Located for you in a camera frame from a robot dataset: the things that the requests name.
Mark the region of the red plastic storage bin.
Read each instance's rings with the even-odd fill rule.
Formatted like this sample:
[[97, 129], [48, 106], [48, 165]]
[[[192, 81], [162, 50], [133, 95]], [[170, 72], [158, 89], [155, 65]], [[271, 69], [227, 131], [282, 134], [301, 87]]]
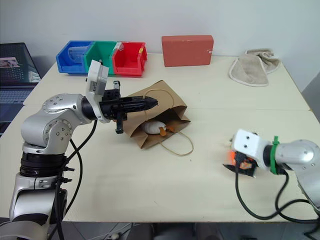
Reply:
[[112, 63], [115, 75], [137, 76], [143, 75], [148, 53], [145, 42], [121, 41], [123, 50], [113, 53]]

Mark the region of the blue plastic storage bin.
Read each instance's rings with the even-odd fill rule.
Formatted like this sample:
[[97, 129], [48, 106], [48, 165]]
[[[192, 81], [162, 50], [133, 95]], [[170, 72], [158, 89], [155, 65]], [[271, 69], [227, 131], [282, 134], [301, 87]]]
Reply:
[[56, 56], [58, 71], [66, 74], [86, 74], [84, 65], [68, 65], [68, 48], [77, 46], [91, 46], [94, 42], [88, 40], [70, 40]]

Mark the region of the white duck plush toy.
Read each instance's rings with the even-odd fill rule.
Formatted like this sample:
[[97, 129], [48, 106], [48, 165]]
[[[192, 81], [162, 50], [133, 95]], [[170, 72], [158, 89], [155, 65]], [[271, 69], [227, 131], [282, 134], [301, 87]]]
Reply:
[[162, 137], [167, 135], [167, 132], [175, 132], [175, 128], [171, 125], [166, 125], [164, 122], [157, 120], [149, 120], [141, 125], [145, 133], [149, 135], [160, 135]]

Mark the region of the green plastic storage bin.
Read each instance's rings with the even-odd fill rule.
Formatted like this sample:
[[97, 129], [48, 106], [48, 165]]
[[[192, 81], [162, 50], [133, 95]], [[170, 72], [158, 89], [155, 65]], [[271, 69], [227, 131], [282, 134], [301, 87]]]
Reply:
[[116, 41], [95, 41], [83, 56], [86, 73], [89, 72], [92, 60], [95, 60], [97, 62], [101, 62], [103, 66], [108, 67], [109, 75], [115, 75], [113, 67], [113, 53], [115, 51], [116, 44]]

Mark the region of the beige towel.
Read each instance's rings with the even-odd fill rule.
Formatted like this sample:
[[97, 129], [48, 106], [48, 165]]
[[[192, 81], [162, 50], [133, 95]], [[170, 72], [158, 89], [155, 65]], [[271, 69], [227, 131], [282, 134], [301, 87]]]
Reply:
[[246, 50], [232, 63], [228, 76], [231, 80], [249, 87], [269, 85], [268, 74], [281, 65], [272, 49], [258, 48]]

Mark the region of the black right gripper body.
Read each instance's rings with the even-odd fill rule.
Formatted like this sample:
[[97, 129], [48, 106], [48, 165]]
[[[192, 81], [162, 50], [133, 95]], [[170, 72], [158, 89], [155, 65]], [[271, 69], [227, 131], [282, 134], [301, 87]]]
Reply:
[[239, 174], [254, 174], [258, 167], [258, 164], [254, 159], [238, 151], [235, 152], [234, 161], [235, 169]]

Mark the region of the brown paper bag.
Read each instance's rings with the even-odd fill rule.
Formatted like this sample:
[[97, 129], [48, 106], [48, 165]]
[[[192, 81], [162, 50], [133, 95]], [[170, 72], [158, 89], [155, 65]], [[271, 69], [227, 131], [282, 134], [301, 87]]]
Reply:
[[[140, 149], [148, 149], [159, 144], [168, 152], [179, 157], [190, 155], [194, 151], [193, 141], [182, 132], [190, 123], [190, 120], [185, 116], [187, 105], [164, 80], [160, 80], [130, 95], [130, 97], [133, 96], [147, 96], [158, 101], [158, 104], [149, 110], [129, 113], [128, 119], [123, 124], [124, 132], [135, 140]], [[173, 126], [175, 132], [168, 131], [166, 136], [147, 134], [141, 125], [151, 120]], [[185, 153], [178, 153], [174, 151], [173, 147], [167, 147], [163, 144], [165, 140], [174, 134], [179, 134], [186, 138], [191, 145], [191, 150]]]

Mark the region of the black object under table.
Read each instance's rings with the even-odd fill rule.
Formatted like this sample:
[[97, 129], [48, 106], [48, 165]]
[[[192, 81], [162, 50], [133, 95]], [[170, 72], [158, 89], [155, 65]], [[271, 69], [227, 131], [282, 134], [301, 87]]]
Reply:
[[316, 225], [312, 230], [306, 231], [303, 233], [303, 235], [308, 240], [320, 240], [320, 224]]

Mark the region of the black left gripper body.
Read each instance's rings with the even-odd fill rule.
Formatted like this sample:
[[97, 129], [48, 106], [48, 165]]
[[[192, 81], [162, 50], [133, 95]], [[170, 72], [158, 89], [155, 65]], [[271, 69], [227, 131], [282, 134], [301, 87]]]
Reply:
[[131, 100], [130, 97], [121, 97], [120, 86], [120, 81], [115, 80], [113, 82], [113, 89], [105, 90], [100, 102], [103, 116], [116, 122], [115, 132], [117, 134], [124, 133], [124, 121], [127, 120], [127, 113], [129, 112], [127, 105]]

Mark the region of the brick red rectangular box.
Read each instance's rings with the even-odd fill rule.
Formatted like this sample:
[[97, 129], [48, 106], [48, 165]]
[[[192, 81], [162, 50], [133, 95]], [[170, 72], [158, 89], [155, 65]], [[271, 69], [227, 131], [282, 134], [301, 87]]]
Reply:
[[165, 67], [205, 66], [211, 63], [212, 35], [170, 35], [161, 37]]

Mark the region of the clear plastic cup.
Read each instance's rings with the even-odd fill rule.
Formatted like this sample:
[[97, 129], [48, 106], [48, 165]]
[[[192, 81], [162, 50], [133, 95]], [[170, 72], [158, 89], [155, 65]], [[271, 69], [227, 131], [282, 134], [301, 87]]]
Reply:
[[69, 66], [84, 65], [84, 56], [88, 48], [89, 48], [88, 45], [69, 47], [67, 50], [68, 65]]

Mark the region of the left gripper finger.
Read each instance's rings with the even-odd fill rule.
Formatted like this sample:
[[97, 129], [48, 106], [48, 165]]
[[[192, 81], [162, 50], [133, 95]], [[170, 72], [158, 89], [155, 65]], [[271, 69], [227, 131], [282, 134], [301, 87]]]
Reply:
[[126, 112], [127, 113], [135, 113], [135, 112], [143, 112], [149, 109], [152, 109], [156, 106], [156, 103], [130, 103], [126, 105]]
[[128, 97], [131, 104], [158, 104], [158, 100], [149, 96], [131, 96]]

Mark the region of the open laptop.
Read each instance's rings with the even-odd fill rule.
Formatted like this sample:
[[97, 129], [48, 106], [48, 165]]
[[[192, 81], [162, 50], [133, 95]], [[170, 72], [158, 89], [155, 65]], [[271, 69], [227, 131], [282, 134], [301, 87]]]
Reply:
[[25, 43], [0, 44], [0, 137], [40, 80]]

